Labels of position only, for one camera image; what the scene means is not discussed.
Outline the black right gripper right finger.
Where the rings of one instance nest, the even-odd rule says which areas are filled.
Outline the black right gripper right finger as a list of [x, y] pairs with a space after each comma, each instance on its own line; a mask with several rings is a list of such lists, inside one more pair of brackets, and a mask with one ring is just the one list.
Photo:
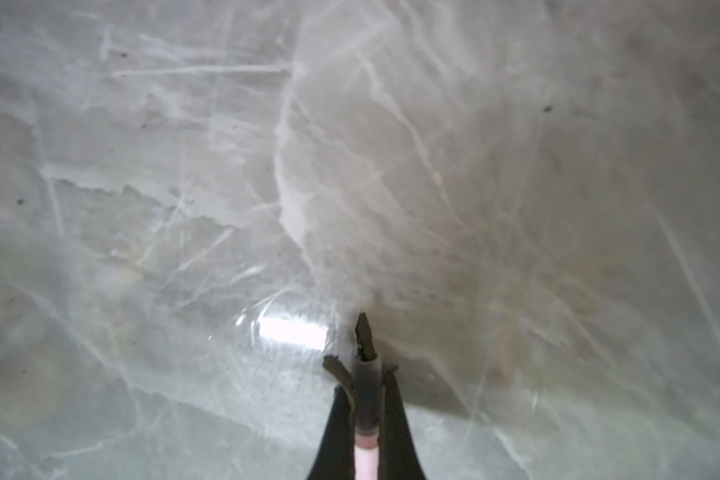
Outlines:
[[396, 368], [390, 367], [383, 375], [379, 478], [425, 480], [395, 373]]

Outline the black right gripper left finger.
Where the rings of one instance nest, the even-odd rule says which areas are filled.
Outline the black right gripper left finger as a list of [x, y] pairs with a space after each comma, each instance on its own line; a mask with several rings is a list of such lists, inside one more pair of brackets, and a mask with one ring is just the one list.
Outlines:
[[355, 398], [351, 374], [337, 356], [323, 358], [323, 368], [336, 380], [334, 398], [309, 480], [355, 478]]

